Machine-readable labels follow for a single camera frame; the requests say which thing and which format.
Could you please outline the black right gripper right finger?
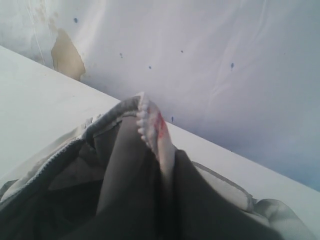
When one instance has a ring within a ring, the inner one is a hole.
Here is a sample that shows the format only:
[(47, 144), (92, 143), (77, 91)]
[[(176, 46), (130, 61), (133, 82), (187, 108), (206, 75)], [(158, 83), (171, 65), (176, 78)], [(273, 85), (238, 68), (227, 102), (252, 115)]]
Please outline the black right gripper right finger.
[(174, 196), (180, 240), (280, 239), (220, 196), (183, 150), (175, 152)]

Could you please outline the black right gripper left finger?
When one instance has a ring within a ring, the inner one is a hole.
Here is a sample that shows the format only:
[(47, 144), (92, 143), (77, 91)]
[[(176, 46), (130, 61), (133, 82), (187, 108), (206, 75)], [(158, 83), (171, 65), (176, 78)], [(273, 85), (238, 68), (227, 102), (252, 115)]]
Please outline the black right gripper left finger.
[(125, 117), (117, 133), (97, 205), (103, 240), (168, 240), (170, 230), (154, 153), (138, 133), (137, 118)]

